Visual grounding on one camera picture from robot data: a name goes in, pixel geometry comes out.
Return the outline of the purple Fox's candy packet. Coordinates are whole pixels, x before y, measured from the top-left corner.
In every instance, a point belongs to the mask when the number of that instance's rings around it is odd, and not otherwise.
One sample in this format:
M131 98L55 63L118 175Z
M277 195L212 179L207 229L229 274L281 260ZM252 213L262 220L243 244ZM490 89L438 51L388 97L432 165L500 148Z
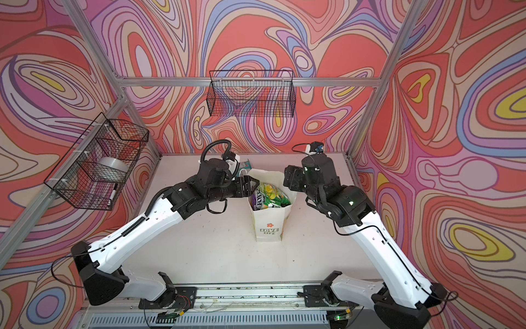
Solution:
M250 198L250 204L253 211L260 211L268 208L266 204L266 195L259 190L255 191Z

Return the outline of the yellow green candy packet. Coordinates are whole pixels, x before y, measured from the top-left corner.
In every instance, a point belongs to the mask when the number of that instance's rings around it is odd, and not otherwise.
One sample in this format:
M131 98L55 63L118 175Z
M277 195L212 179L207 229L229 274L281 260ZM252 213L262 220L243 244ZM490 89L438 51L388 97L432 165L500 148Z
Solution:
M259 185L259 187L258 187L258 190L266 195L266 199L267 199L266 200L266 204L267 205L268 205L268 196L270 196L271 194L279 193L279 194L286 195L284 192L282 192L281 189L279 189L275 185L269 184L269 183L261 183Z

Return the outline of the white paper gift bag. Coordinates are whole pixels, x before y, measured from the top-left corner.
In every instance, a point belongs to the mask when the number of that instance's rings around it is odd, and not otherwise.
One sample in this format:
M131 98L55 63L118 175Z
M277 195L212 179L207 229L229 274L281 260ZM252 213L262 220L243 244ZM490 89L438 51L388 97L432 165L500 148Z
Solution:
M275 185L286 194L291 202L291 205L285 208L267 208L260 211L253 211L251 208L256 241L258 243L280 242L282 240L284 225L297 199L297 192L291 191L283 185L284 174L282 172L251 169L249 175L259 180L260 184L269 183Z

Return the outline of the teal snack packet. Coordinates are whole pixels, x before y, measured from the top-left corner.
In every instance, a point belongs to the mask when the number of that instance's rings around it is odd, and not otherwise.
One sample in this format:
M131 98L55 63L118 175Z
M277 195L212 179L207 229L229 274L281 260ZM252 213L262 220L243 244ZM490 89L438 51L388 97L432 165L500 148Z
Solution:
M252 165L250 161L246 160L239 165L237 176L243 177L244 175L248 175L251 169L252 169Z

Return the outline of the dark green snack packet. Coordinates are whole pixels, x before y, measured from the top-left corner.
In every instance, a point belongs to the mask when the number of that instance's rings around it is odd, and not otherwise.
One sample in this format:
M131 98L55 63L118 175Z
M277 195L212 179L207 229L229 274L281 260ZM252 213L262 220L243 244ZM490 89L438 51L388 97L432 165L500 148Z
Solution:
M269 208L285 208L290 205L291 202L286 195L274 193L268 196Z

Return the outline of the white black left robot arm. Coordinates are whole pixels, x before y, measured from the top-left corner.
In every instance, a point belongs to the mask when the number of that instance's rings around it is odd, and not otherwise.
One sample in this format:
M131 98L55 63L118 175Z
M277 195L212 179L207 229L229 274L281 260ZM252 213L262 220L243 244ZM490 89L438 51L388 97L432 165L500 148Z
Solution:
M164 272L140 278L123 270L123 263L165 230L196 212L208 211L211 203L252 196L260 182L250 175L238 177L238 166L231 142L215 141L201 154L197 174L159 190L144 212L107 237L75 244L71 255L90 305L100 306L122 297L172 307L178 292Z

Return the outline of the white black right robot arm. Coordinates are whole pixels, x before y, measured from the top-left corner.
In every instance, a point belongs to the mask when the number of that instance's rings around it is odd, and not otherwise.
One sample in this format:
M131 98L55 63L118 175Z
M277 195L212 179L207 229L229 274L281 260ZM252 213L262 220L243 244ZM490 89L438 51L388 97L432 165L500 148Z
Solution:
M375 266L382 282L359 280L333 271L320 285L330 304L350 302L375 311L389 328L424 328L430 308L446 301L447 290L413 266L383 225L366 193L342 185L326 154L306 156L284 170L284 186L305 193L306 204L332 221L341 237L351 237Z

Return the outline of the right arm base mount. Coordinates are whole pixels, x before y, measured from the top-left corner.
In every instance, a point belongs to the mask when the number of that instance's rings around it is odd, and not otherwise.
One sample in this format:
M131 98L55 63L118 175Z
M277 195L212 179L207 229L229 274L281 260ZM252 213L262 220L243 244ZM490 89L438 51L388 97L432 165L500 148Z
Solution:
M355 308L358 304L342 301L336 297L332 290L323 285L304 285L303 290L297 293L304 299L307 307L347 307Z

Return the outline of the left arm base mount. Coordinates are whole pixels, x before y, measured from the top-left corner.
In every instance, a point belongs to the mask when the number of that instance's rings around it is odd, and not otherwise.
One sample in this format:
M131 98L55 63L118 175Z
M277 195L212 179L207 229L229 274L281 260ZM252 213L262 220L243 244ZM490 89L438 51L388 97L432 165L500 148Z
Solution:
M188 311L194 308L197 297L197 287L176 287L167 289L157 300L141 299L140 310L176 310Z

